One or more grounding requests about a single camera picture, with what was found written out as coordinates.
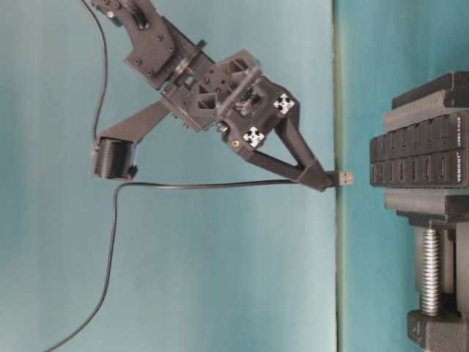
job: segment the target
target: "teal backdrop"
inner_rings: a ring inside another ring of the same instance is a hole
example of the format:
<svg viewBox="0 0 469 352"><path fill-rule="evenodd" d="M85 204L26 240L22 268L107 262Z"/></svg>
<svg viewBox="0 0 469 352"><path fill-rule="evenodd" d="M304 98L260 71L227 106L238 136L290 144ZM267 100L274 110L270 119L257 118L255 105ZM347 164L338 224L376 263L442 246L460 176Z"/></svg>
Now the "teal backdrop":
<svg viewBox="0 0 469 352"><path fill-rule="evenodd" d="M418 307L413 231L369 185L369 140L391 99L451 70L469 70L464 0L335 0L339 166L355 172L340 196L340 346L421 351L407 339Z"/></svg>
<svg viewBox="0 0 469 352"><path fill-rule="evenodd" d="M330 1L154 3L215 60L251 51L302 102L304 135L333 168ZM158 94L123 64L125 30L100 19L111 57L104 129ZM3 1L0 43L0 351L39 352L83 321L104 279L116 183L90 176L99 41L77 1L28 0ZM274 140L267 151L287 158ZM161 183L275 178L215 131L172 118L144 141L139 166L138 180ZM334 190L132 189L120 199L109 296L61 351L336 350Z"/></svg>

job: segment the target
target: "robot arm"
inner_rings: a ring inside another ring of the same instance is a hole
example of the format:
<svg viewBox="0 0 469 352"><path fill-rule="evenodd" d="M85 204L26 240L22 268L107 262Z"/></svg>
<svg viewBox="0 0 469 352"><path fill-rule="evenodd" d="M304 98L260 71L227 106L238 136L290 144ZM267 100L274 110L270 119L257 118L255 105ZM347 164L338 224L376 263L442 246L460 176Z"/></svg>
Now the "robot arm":
<svg viewBox="0 0 469 352"><path fill-rule="evenodd" d="M150 0L92 0L116 25L123 25L133 50L125 60L153 88L156 104L100 134L94 174L131 180L139 142L168 114L199 132L218 126L228 147L250 164L318 191L352 183L352 175L325 172L299 131L300 103L285 88L269 81L259 62L241 51L214 63L159 15ZM261 153L275 131L298 165Z"/></svg>

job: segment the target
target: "screw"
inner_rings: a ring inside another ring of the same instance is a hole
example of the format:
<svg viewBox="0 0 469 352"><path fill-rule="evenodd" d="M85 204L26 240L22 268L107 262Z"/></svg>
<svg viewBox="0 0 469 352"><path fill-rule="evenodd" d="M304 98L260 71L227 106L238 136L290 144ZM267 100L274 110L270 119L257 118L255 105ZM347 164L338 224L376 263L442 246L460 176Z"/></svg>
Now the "screw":
<svg viewBox="0 0 469 352"><path fill-rule="evenodd" d="M422 235L422 314L440 314L440 294L440 236L436 230L428 229Z"/></svg>
<svg viewBox="0 0 469 352"><path fill-rule="evenodd" d="M218 124L217 132L226 133L226 132L228 132L228 130L229 130L229 127L225 122L220 122Z"/></svg>

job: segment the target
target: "threaded rod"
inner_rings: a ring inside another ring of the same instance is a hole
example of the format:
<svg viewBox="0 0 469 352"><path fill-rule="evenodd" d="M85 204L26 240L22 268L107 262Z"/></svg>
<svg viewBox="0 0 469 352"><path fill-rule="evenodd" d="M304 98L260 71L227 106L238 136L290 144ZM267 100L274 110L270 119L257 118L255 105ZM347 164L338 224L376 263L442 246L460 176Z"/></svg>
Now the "threaded rod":
<svg viewBox="0 0 469 352"><path fill-rule="evenodd" d="M436 230L428 229L422 236L422 314L438 316L440 296L440 236Z"/></svg>

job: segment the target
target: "black wire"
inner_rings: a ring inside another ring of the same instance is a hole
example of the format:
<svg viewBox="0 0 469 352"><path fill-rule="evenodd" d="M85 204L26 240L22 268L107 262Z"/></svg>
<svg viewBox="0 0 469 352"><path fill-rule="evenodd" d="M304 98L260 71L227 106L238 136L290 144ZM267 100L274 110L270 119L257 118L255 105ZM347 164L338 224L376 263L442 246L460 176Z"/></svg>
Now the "black wire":
<svg viewBox="0 0 469 352"><path fill-rule="evenodd" d="M103 85L101 88L100 97L97 103L97 109L95 113L95 117L93 119L93 129L92 129L92 138L95 144L97 145L97 124L99 121L101 109L103 107L104 97L106 96L106 87L108 81L108 53L106 48L106 38L104 35L103 28L100 25L99 20L97 19L96 15L93 13L91 8L85 2L85 0L79 0L86 12L92 17L95 25L100 33L101 38L101 49L102 49L102 57L103 57ZM205 189L220 189L220 188L242 188L242 187L255 187L255 186L272 186L272 185L291 185L295 184L289 180L261 180L261 181L250 181L250 182L239 182L239 183L211 183L211 184L199 184L199 185L164 185L160 183L123 183L119 187L116 188L114 191L114 200L113 200L113 224L112 224L112 231L111 231L111 240L109 243L108 249L108 263L106 267L106 278L104 280L103 291L101 293L100 300L98 301L96 307L92 310L91 314L85 319L85 321L75 329L71 334L66 336L63 340L59 341L52 347L45 350L45 352L52 352L55 351L57 348L63 346L65 343L69 342L72 338L78 335L89 322L96 316L99 312L100 308L102 307L106 295L109 289L109 282L111 279L111 269L112 269L112 260L114 256L114 244L116 240L116 230L117 230L117 201L119 199L119 193L124 188L132 188L132 187L145 187L145 188L155 188L155 189L162 189L166 191L184 191L184 190L205 190Z"/></svg>
<svg viewBox="0 0 469 352"><path fill-rule="evenodd" d="M207 189L220 189L220 188L242 188L242 187L255 187L255 186L272 186L272 185L291 185L295 184L289 180L263 180L263 181L251 181L251 182L239 182L239 183L212 183L212 184L201 184L201 185L164 185L159 183L123 183L114 191L113 199L113 223L111 231L111 240L109 242L108 250L108 264L106 267L106 278L104 280L104 287L101 293L100 300L98 301L96 307L93 309L91 314L85 319L85 321L70 335L65 337L60 342L56 343L54 346L45 350L45 352L55 351L57 348L61 347L77 334L79 334L89 322L96 316L102 307L104 300L109 289L109 282L111 279L111 269L112 269L112 260L114 257L114 244L116 242L116 231L117 231L117 203L119 199L119 194L124 188L133 188L133 187L145 187L145 188L155 188L162 189L166 191L187 191L187 190L207 190Z"/></svg>
<svg viewBox="0 0 469 352"><path fill-rule="evenodd" d="M92 128L92 140L95 143L95 146L98 147L99 141L97 140L97 124L99 123L101 110L103 109L104 98L106 96L106 88L108 86L108 46L106 45L106 36L104 35L103 27L97 19L96 15L93 13L89 5L86 3L86 0L78 0L92 18L93 22L96 25L97 31L101 39L101 55L103 60L103 80L101 85L100 96L96 105L95 117L93 118L93 128Z"/></svg>

